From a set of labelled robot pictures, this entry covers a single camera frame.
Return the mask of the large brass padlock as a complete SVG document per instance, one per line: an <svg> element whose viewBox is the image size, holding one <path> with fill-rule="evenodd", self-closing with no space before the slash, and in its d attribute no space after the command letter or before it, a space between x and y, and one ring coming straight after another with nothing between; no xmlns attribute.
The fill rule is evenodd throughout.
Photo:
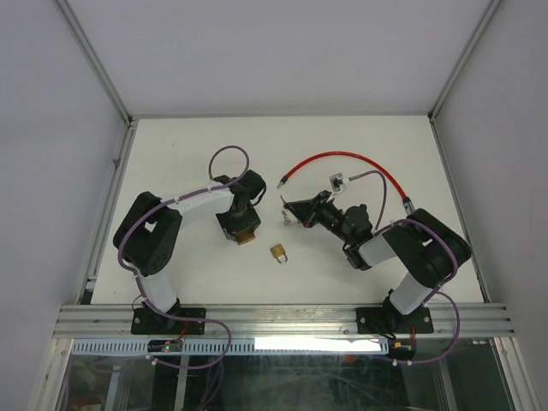
<svg viewBox="0 0 548 411"><path fill-rule="evenodd" d="M256 238L252 230L243 230L235 234L235 240L238 245L244 245Z"/></svg>

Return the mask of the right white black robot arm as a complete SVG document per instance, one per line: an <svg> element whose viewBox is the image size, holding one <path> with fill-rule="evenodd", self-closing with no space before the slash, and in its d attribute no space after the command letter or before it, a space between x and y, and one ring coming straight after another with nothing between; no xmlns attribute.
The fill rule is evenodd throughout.
<svg viewBox="0 0 548 411"><path fill-rule="evenodd" d="M347 261L356 270L367 271L389 259L399 259L407 269L380 312L365 319L372 333L388 336L406 329L424 303L471 258L468 243L422 208L375 232L366 205L342 211L330 195L322 191L309 200L284 201L283 209L303 227L319 224L342 240Z"/></svg>

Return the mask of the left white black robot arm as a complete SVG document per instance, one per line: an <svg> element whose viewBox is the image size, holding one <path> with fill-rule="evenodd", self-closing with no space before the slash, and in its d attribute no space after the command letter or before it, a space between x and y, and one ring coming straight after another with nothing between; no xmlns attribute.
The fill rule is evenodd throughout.
<svg viewBox="0 0 548 411"><path fill-rule="evenodd" d="M161 332L179 323L180 302L162 270L170 262L179 232L214 216L229 241L241 245L255 238L261 220L255 206L266 183L253 170L242 176L218 176L205 188L163 200L144 192L131 205L113 243L119 265L133 274L150 312L150 323Z"/></svg>

